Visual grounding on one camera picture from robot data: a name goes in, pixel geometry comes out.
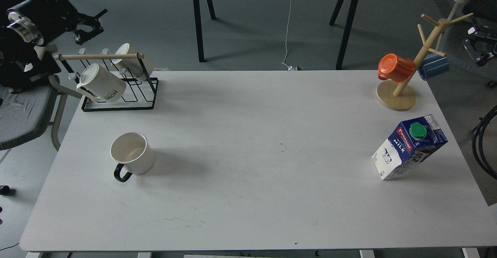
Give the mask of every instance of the cup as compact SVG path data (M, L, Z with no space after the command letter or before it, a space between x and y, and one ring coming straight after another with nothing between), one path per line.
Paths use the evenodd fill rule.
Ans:
M423 63L421 63L417 72L419 72L421 79L426 81L427 79L431 79L434 76L449 71L449 69L449 60L447 60L447 57L443 57L436 53L430 53L423 60Z
M396 83L403 83L415 72L412 60L389 53L378 64L378 79L385 81L391 79Z
M154 151L150 148L147 138L135 132L118 136L110 147L110 156L118 163L114 177L119 182L129 180L132 174L140 175L149 171L155 161ZM121 177L123 167L127 172Z
M92 101L115 102L126 91L126 83L106 67L93 63L82 72L76 91Z
M137 54L137 53L142 53L140 50L137 48L131 46L129 43L123 44L120 46L116 54ZM154 72L155 69L155 62L154 60L151 60L151 58L145 56L143 59L143 65L147 69L147 72L149 73L149 76L151 75L152 72ZM138 61L137 58L133 59L112 59L112 63L118 68L127 68L129 70L129 73L133 78L135 78L138 81L147 81L147 76L145 75L142 66L140 65L140 62Z

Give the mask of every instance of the blue mug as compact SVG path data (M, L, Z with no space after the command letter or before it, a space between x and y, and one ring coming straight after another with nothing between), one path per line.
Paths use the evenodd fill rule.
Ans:
M449 60L447 60L447 57L440 56L436 53L428 54L417 69L417 72L419 72L423 81L447 71L449 71Z

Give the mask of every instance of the white mug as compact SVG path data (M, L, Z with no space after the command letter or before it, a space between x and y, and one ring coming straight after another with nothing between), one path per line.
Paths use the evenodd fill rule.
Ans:
M129 43L123 44L120 46L116 54L136 54L136 53L142 53L140 50L137 48L131 46ZM155 69L155 62L154 60L151 60L151 58L145 56L143 59L143 65L147 69L147 72L149 73L149 76L151 75L152 72L154 72ZM133 76L133 78L137 79L138 81L146 81L147 76L143 72L142 66L140 65L140 62L138 61L137 58L133 59L112 59L112 63L118 68L127 68L130 72L130 74Z
M92 101L114 102L126 91L126 82L114 76L100 64L93 63L81 74L76 91Z
M141 133L125 133L118 136L110 147L110 156L117 161L114 177L119 182L129 180L132 174L140 175L154 165L155 154L147 138ZM121 177L122 168L126 174Z

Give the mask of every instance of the gray chair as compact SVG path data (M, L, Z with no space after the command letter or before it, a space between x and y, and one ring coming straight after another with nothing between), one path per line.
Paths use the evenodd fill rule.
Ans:
M452 15L457 11L461 3L463 4L462 14L472 12L477 18L479 25L497 30L497 0L455 0L455 2L456 5L454 5L449 19L452 18ZM487 79L490 81L488 82L488 86L494 87L497 81L497 57L490 59L488 63L480 67L474 63L462 44L463 40L467 38L467 30L472 26L472 23L467 21L449 26L441 38L440 51L447 53L447 59L451 67L456 67ZM479 44L482 45L478 48L480 51L491 51L492 49L486 47L484 43Z
M44 48L39 49L43 55ZM67 96L81 98L81 95L59 84L57 76L49 76L50 85L41 85L19 94L11 94L9 88L0 86L0 150L11 149L41 136L52 126L52 143L58 151L58 138L62 113ZM50 121L57 96L59 103L53 121Z

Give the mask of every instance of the wooden base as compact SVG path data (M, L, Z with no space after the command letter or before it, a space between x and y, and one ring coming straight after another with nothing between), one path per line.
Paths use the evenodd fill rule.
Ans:
M406 86L400 96L394 96L398 83L391 80L384 81L376 88L376 97L388 108L395 111L407 111L416 104L416 93Z

